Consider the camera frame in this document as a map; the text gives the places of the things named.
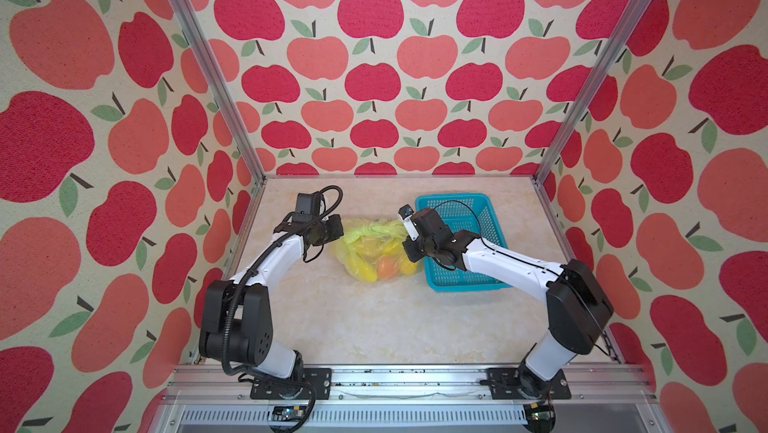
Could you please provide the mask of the orange fruit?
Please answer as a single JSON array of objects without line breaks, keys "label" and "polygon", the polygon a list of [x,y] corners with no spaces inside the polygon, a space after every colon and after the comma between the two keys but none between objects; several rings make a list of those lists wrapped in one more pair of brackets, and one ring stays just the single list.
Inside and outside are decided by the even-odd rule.
[{"label": "orange fruit", "polygon": [[380,281],[390,281],[400,275],[400,264],[396,257],[385,256],[377,262],[377,275]]}]

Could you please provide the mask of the yellow translucent plastic bag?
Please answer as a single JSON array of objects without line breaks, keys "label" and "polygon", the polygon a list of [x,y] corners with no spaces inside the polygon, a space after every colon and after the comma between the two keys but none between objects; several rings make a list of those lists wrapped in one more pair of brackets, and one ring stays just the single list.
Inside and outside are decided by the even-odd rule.
[{"label": "yellow translucent plastic bag", "polygon": [[422,260],[412,263],[404,251],[403,241],[407,232],[400,220],[345,218],[342,224],[344,235],[332,243],[332,252],[346,272],[347,260],[352,255],[365,259],[375,268],[380,258],[396,257],[400,264],[397,278],[410,277],[424,270]]}]

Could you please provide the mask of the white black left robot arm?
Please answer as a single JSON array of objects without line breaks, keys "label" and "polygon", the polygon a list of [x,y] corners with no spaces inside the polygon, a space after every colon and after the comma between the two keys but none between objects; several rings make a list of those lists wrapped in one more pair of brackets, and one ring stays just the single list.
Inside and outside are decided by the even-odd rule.
[{"label": "white black left robot arm", "polygon": [[341,217],[289,214],[273,232],[270,244],[229,280],[206,289],[199,353],[218,361],[226,374],[262,375],[301,382],[301,354],[274,339],[270,289],[307,249],[322,247],[344,234]]}]

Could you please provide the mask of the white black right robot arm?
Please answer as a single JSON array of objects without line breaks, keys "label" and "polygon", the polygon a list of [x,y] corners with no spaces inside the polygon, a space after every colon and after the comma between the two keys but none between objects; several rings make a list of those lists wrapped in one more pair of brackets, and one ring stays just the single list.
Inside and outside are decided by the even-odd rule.
[{"label": "white black right robot arm", "polygon": [[431,258],[444,267],[483,274],[546,306],[546,333],[520,362],[512,381],[522,397],[546,397],[564,366],[592,352],[614,307],[585,263],[535,259],[475,232],[454,232],[433,208],[414,211],[405,205],[398,214],[407,231],[403,247],[411,262]]}]

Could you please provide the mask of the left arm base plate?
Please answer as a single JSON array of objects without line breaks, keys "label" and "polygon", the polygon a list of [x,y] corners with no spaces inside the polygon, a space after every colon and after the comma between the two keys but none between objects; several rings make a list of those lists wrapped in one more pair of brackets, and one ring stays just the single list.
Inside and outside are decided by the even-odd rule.
[{"label": "left arm base plate", "polygon": [[332,385],[331,368],[305,368],[300,379],[282,379],[257,374],[253,379],[250,398],[253,400],[328,400]]}]

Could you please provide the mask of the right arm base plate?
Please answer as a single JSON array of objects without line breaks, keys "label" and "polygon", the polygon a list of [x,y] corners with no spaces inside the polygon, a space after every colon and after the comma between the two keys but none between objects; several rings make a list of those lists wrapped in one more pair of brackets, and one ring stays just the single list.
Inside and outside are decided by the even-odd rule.
[{"label": "right arm base plate", "polygon": [[569,383],[562,369],[550,380],[542,380],[527,368],[520,373],[517,368],[489,368],[486,378],[480,381],[487,386],[494,400],[569,400],[572,398]]}]

